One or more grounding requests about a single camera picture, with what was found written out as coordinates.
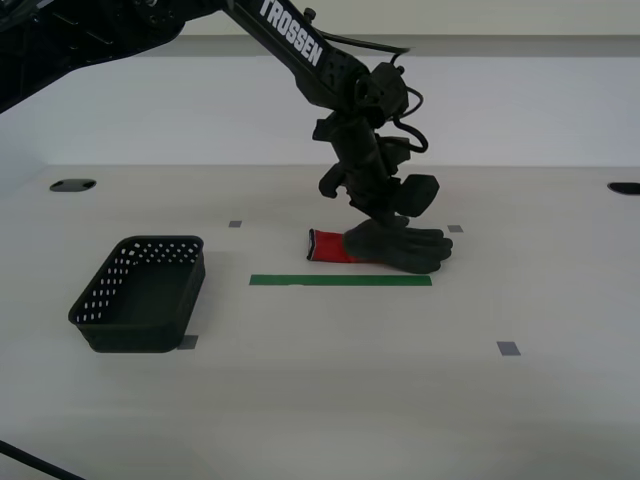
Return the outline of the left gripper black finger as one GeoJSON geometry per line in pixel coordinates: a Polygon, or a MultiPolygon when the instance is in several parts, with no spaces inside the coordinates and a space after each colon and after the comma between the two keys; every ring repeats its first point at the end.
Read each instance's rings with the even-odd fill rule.
{"type": "Polygon", "coordinates": [[[330,199],[338,197],[338,189],[343,187],[350,198],[349,204],[363,211],[365,202],[362,191],[364,185],[363,172],[355,168],[347,168],[343,164],[334,164],[320,179],[319,191],[330,199]]]}
{"type": "Polygon", "coordinates": [[[386,209],[409,218],[418,218],[434,202],[440,185],[433,175],[411,174],[404,180],[392,177],[386,196],[386,209]]]}

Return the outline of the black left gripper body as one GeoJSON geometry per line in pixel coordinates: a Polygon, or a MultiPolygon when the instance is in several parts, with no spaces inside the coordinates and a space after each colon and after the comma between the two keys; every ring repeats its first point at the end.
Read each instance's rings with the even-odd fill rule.
{"type": "Polygon", "coordinates": [[[395,214],[386,209],[386,196],[392,175],[383,160],[376,135],[368,121],[362,117],[330,115],[318,120],[313,139],[331,144],[338,162],[347,168],[363,172],[362,213],[373,220],[392,220],[395,214]]]}

